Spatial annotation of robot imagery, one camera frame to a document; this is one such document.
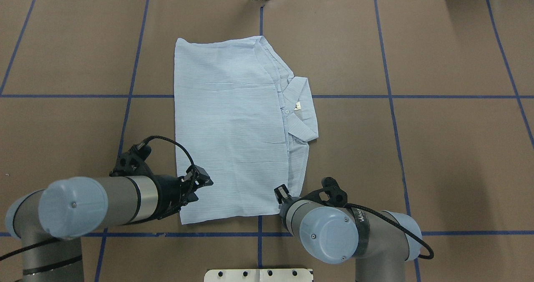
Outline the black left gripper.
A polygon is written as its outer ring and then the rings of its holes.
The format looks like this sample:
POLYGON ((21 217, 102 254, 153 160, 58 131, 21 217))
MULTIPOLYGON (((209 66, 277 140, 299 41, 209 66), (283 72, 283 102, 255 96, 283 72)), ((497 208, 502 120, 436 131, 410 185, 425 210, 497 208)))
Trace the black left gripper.
POLYGON ((158 220, 177 214, 183 206, 198 201, 199 198, 195 194, 198 187, 214 184, 206 170, 197 165, 190 165, 185 176, 172 177, 162 174, 155 177, 161 190, 161 202, 155 212, 158 220))

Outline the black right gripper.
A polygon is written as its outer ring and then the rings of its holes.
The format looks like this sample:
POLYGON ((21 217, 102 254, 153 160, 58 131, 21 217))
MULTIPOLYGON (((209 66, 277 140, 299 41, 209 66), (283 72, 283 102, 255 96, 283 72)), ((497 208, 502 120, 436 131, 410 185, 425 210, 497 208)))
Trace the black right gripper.
POLYGON ((279 204, 279 216, 292 216, 298 208, 305 204, 312 203, 311 200, 293 197, 286 184, 282 184, 274 189, 275 198, 279 204))

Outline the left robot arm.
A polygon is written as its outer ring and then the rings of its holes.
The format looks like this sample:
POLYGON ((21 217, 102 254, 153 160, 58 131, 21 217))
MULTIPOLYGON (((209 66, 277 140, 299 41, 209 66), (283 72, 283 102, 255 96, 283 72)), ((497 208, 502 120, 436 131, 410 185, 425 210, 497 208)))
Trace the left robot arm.
POLYGON ((212 184, 206 170, 196 166, 181 177, 139 169, 54 181, 8 208, 6 229, 22 248, 1 259, 21 254, 23 282, 82 282, 83 236, 175 215, 198 200, 197 189, 212 184))

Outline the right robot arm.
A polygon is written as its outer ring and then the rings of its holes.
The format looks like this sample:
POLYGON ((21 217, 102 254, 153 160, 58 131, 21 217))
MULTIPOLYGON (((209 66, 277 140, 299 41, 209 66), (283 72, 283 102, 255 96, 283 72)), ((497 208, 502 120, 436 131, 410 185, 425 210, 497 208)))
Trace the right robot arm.
POLYGON ((351 204, 331 177, 303 197, 292 196, 284 184, 274 194, 284 228, 324 263, 356 259, 357 282, 403 282, 406 262, 434 257, 411 216, 351 204))

